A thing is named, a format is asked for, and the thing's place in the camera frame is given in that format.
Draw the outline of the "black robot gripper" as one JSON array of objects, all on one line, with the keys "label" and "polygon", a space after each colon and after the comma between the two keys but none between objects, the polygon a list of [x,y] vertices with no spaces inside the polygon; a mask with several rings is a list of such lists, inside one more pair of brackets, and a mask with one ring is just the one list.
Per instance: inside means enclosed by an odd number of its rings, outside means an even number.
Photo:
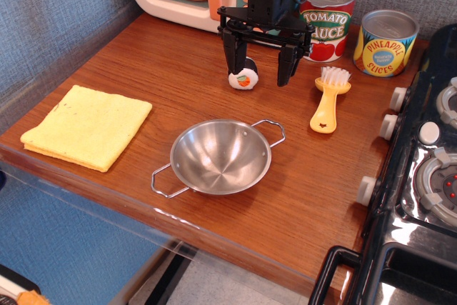
[{"label": "black robot gripper", "polygon": [[239,7],[221,6],[219,35],[223,40],[228,72],[245,67],[247,44],[280,48],[277,84],[282,87],[295,74],[302,56],[312,50],[314,27],[296,18],[294,11],[304,0],[247,0]]}]

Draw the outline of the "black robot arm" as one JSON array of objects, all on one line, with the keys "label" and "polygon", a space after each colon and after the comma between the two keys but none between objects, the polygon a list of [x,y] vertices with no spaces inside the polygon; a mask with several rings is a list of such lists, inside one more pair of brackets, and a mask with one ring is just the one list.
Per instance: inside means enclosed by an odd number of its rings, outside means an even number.
[{"label": "black robot arm", "polygon": [[234,89],[251,90],[258,83],[248,44],[279,50],[277,84],[285,86],[296,73],[299,61],[312,52],[315,26],[293,13],[294,4],[306,0],[248,0],[246,7],[220,7],[219,35],[224,45],[228,83]]}]

